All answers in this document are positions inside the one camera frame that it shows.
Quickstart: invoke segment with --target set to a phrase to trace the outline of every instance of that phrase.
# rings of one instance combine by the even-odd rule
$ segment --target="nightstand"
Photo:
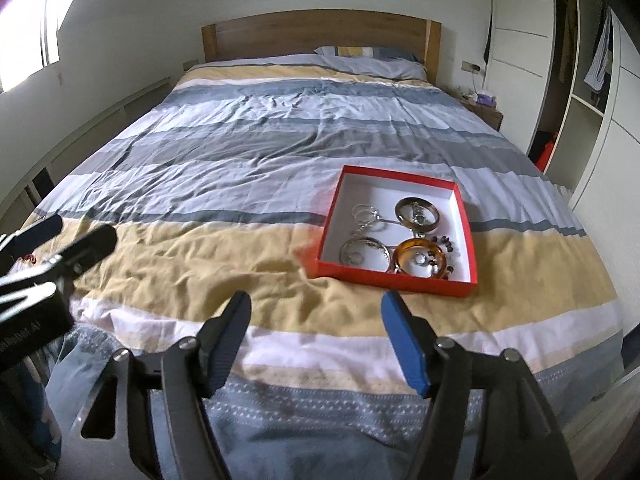
[[[466,99],[458,99],[467,110],[475,113],[485,123],[491,126],[494,130],[500,131],[500,125],[502,124],[502,114],[496,109],[489,106],[479,105],[472,103]]]

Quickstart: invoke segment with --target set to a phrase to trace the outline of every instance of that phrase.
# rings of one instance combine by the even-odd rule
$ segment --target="striped pillow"
[[[314,50],[321,56],[363,56],[375,59],[406,59],[408,61],[420,61],[412,52],[401,48],[389,48],[386,46],[321,46]]]

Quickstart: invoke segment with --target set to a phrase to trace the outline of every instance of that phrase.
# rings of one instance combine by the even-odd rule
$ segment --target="red box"
[[[359,203],[373,202],[382,218],[395,219],[398,197],[417,196],[433,203],[440,213],[440,224],[428,237],[446,235],[453,243],[454,252],[447,253],[447,260],[454,264],[454,272],[448,280],[393,274],[379,270],[345,266],[340,263],[342,244],[351,237],[357,223],[351,208]],[[385,245],[397,245],[402,239],[411,238],[410,231],[402,226],[385,224],[373,236]],[[464,298],[478,284],[476,256],[471,229],[460,190],[455,182],[397,171],[345,166],[334,192],[331,209],[324,222],[322,238],[315,260],[316,276],[329,276],[345,282],[395,288],[410,292],[429,292],[443,296]]]

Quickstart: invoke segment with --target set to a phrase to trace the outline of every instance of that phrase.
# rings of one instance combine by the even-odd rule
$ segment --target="screw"
[[[515,363],[521,359],[520,352],[518,352],[515,348],[507,348],[504,351],[504,359],[510,363]]]
[[[178,346],[180,347],[180,350],[191,350],[193,348],[196,348],[196,338],[185,337],[183,339],[180,339]]]
[[[129,357],[129,350],[126,348],[121,348],[120,350],[116,350],[113,354],[113,360],[117,362],[122,362],[124,359]]]
[[[456,343],[449,337],[439,337],[436,339],[436,344],[439,348],[453,348]]]

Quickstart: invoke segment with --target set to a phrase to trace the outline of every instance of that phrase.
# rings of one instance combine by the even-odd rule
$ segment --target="bedspread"
[[[74,315],[145,351],[193,335],[235,290],[247,291],[251,326],[208,410],[229,456],[241,444],[280,446],[297,465],[244,470],[230,459],[230,469],[238,478],[327,478],[294,457],[342,438],[364,439],[350,443],[354,453],[374,444],[405,452],[428,406],[385,336],[383,291],[309,279],[299,261],[345,164],[460,186],[478,287],[463,299],[402,294],[439,335],[485,353],[517,348],[561,424],[620,373],[615,291],[548,179],[428,83],[336,70],[319,56],[192,69],[40,204],[33,219],[65,219],[40,253],[113,224],[116,252],[78,280]],[[471,423],[477,412],[474,397]],[[377,478],[406,465],[380,453]]]

